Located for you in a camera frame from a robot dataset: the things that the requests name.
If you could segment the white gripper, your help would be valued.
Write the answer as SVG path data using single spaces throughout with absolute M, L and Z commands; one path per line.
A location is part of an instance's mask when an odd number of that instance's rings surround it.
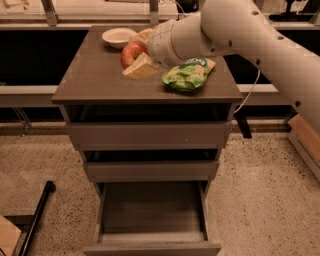
M 156 74 L 157 68 L 153 61 L 163 67 L 173 67 L 183 61 L 181 55 L 183 37 L 180 22 L 177 20 L 171 19 L 161 23 L 155 29 L 144 29 L 132 36 L 129 42 L 143 45 L 149 43 L 150 56 L 146 53 L 140 54 L 133 64 L 122 72 L 127 78 L 137 80 Z

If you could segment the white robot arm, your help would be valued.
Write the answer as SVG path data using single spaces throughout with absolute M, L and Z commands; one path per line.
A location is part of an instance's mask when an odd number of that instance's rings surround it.
M 320 56 L 280 34 L 252 0 L 204 0 L 199 12 L 157 25 L 147 50 L 163 67 L 238 54 L 320 132 Z

